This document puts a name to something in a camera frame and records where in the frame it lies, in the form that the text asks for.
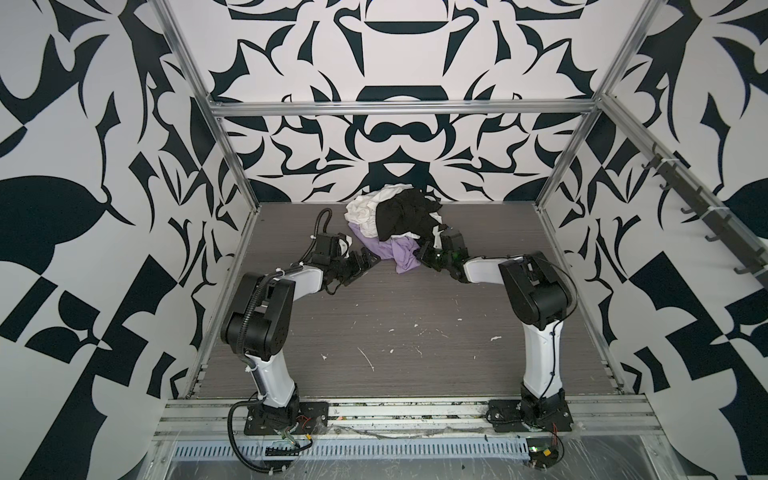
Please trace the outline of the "purple cloth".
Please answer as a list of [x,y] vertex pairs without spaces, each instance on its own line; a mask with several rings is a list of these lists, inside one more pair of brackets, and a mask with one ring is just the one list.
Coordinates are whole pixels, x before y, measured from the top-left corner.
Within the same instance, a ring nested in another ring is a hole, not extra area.
[[397,237],[380,241],[377,238],[364,236],[357,224],[349,222],[348,227],[368,250],[382,260],[392,260],[397,274],[404,274],[421,266],[421,262],[415,255],[419,245],[413,238]]

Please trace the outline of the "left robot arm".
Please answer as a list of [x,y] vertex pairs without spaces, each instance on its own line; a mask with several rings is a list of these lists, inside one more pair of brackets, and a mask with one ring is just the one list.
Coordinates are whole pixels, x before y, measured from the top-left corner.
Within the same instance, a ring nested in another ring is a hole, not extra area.
[[245,366],[264,407],[286,410],[299,398],[283,354],[294,303],[322,291],[333,295],[380,262],[367,247],[353,249],[348,236],[320,233],[290,266],[242,277],[220,339]]

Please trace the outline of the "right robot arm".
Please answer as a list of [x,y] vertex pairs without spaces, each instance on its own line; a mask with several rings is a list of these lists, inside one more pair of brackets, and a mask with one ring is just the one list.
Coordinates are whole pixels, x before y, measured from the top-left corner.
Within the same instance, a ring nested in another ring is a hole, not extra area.
[[578,298],[569,274],[541,251],[501,257],[472,256],[463,236],[447,229],[420,240],[415,256],[435,271],[447,271],[464,284],[504,287],[515,317],[523,325],[525,372],[522,393],[535,400],[559,394],[560,338]]

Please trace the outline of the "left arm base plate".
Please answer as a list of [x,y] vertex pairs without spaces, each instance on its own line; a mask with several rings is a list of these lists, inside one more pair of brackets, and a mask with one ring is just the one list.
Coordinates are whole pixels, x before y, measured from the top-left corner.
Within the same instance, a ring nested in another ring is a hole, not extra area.
[[326,427],[328,402],[289,403],[286,407],[269,407],[258,403],[248,407],[243,433],[247,436],[277,434],[288,429],[291,433],[313,433]]

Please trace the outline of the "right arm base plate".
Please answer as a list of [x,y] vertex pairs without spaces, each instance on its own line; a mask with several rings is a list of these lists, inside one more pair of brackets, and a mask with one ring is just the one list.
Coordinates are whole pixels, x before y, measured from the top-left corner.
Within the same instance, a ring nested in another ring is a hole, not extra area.
[[571,432],[573,417],[567,402],[550,397],[542,401],[491,400],[485,419],[497,433]]

